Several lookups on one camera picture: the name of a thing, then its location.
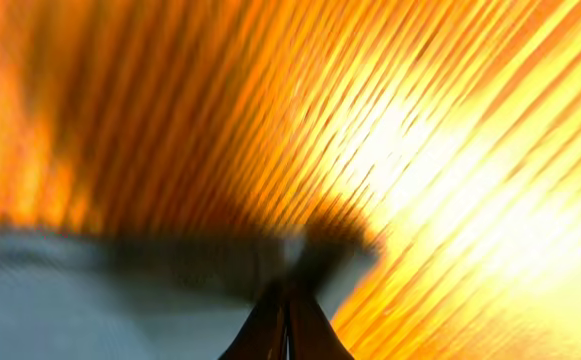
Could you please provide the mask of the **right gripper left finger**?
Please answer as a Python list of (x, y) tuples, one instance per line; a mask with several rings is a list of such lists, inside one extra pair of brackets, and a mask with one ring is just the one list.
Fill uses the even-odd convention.
[(287, 356), (286, 299), (272, 284), (261, 294), (220, 360), (283, 360)]

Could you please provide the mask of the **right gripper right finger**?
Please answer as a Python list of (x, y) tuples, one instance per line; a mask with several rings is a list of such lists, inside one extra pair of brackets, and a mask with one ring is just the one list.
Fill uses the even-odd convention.
[(353, 360), (315, 297), (292, 288), (286, 305), (290, 360)]

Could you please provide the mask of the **dark blue t-shirt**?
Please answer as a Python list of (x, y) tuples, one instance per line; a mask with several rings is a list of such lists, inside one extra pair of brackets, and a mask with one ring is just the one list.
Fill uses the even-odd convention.
[(219, 359), (272, 284), (333, 328), (378, 256), (355, 230), (0, 231), (0, 359)]

